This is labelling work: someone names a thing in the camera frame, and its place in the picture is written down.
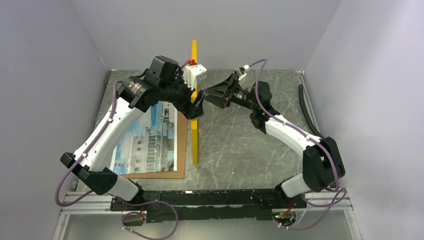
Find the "yellow wooden picture frame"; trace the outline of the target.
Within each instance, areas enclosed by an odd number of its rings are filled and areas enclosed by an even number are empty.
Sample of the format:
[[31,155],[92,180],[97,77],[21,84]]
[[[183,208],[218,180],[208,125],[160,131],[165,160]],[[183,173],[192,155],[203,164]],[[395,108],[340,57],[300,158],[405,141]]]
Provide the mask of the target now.
[[[191,58],[194,62],[197,62],[197,41],[194,39],[191,43]],[[191,144],[192,144],[192,163],[194,166],[199,164],[199,156],[198,156],[198,119],[192,119],[190,121],[191,124]]]

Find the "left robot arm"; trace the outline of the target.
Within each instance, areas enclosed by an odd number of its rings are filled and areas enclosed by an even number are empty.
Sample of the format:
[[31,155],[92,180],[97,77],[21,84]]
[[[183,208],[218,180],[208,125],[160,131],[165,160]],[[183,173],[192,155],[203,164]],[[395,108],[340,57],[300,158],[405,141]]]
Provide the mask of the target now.
[[203,95],[192,98],[198,81],[207,77],[207,69],[189,59],[180,65],[177,61],[159,55],[140,75],[115,82],[112,103],[89,138],[74,152],[64,153],[60,161],[97,195],[109,194],[121,200],[130,210],[144,203],[142,187],[107,167],[112,153],[128,129],[150,107],[159,102],[172,104],[188,119],[204,114]]

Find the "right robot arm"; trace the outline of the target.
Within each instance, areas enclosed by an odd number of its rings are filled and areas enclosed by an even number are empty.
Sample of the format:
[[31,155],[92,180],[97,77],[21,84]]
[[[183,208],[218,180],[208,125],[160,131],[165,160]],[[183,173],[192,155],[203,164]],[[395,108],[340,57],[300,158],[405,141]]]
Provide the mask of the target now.
[[251,110],[252,125],[280,140],[302,158],[302,172],[282,181],[276,189],[275,202],[282,208],[306,192],[319,193],[345,176],[346,170],[336,141],[331,137],[310,134],[288,121],[271,105],[270,85],[264,81],[243,89],[239,76],[233,73],[226,80],[204,90],[205,100],[222,109],[232,103]]

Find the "building photo print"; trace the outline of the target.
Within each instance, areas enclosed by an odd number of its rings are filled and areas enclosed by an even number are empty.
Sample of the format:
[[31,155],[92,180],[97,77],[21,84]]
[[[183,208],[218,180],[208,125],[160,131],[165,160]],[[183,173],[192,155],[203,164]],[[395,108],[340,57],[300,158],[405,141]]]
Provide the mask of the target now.
[[151,106],[114,149],[111,170],[118,175],[176,171],[177,118],[171,103]]

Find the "brown backing board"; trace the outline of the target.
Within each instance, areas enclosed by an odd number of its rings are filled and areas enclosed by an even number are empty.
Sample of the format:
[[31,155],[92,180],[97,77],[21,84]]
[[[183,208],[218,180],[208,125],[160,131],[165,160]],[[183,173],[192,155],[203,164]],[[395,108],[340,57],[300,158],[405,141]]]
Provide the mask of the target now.
[[186,173],[185,167],[187,153],[188,121],[180,112],[177,112],[177,123],[175,126],[177,129],[177,146],[175,148],[177,152],[176,171],[124,174],[121,176],[127,179],[183,179]]

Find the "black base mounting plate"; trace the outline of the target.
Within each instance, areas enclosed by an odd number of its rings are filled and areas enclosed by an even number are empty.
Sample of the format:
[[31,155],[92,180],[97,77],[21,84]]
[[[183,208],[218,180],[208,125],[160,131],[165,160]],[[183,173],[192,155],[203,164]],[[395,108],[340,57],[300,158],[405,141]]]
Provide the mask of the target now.
[[289,198],[275,188],[145,191],[143,199],[150,204],[146,207],[131,206],[113,197],[110,210],[122,213],[144,210],[147,223],[175,219],[270,221],[273,214],[307,206],[300,195]]

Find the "aluminium rail frame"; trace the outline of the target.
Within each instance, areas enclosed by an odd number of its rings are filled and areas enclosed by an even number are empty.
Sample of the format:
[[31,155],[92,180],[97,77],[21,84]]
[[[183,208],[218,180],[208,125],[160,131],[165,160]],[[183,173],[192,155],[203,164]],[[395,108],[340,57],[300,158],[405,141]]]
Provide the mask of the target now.
[[56,240],[360,240],[347,194],[308,193],[311,205],[289,208],[271,220],[209,219],[148,223],[146,211],[111,211],[113,196],[68,192]]

